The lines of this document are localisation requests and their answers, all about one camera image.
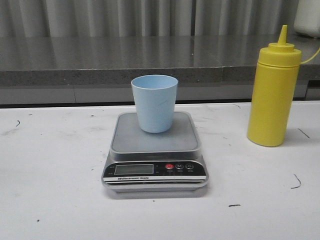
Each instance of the cup rim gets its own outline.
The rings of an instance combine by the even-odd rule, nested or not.
[[[169,85],[169,86],[166,86],[166,87],[157,87],[157,88],[149,88],[149,87],[141,87],[141,86],[137,86],[134,84],[134,81],[137,80],[137,79],[141,79],[141,78],[146,78],[146,77],[151,77],[151,76],[161,76],[161,77],[166,77],[166,78],[170,78],[170,79],[173,79],[175,80],[175,82],[172,84],[172,85]],[[143,75],[143,76],[138,76],[136,78],[134,78],[132,81],[131,81],[131,86],[135,87],[135,88],[138,88],[138,89],[145,89],[145,90],[160,90],[160,89],[169,89],[169,88],[172,88],[176,85],[178,85],[178,79],[176,79],[175,77],[173,76],[168,76],[168,75],[162,75],[162,74],[150,74],[150,75]]]

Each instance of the scale button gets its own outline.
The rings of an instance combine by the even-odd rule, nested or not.
[[[194,168],[194,166],[193,166],[191,163],[187,163],[187,164],[185,165],[185,167],[186,167],[187,169],[193,169],[193,168]]]
[[[168,164],[165,165],[166,169],[173,169],[174,167],[175,166],[173,164],[171,164],[171,163],[168,163]]]
[[[183,169],[184,166],[181,163],[178,163],[178,164],[175,165],[175,168],[176,169]]]

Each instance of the granite countertop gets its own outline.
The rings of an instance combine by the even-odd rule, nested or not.
[[[0,86],[129,85],[137,76],[165,74],[182,85],[253,83],[259,50],[277,35],[160,37],[3,37]],[[312,56],[320,39],[288,42]],[[320,80],[320,57],[300,68],[298,81]]]

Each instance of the light blue plastic cup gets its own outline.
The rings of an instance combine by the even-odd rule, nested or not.
[[[139,76],[131,81],[139,126],[148,133],[170,129],[174,119],[178,80],[166,75]]]

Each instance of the bottle cap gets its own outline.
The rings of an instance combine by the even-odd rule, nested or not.
[[[287,43],[288,26],[283,25],[278,42],[269,43],[260,50],[258,62],[274,67],[296,67],[300,65],[302,52]]]

